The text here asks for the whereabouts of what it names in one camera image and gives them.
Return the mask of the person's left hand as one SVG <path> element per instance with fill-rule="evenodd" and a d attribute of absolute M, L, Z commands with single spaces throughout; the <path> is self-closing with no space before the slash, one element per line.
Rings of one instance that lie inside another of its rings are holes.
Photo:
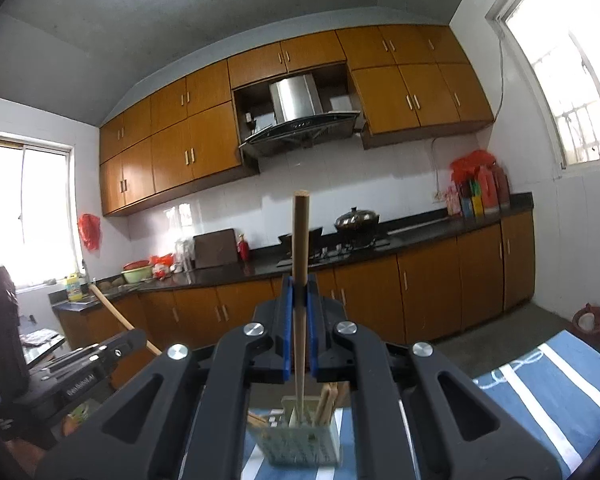
<path fill-rule="evenodd" d="M 64 417 L 61 424 L 61 433 L 64 437 L 75 432 L 82 424 L 82 418 L 75 414 L 68 414 Z"/>

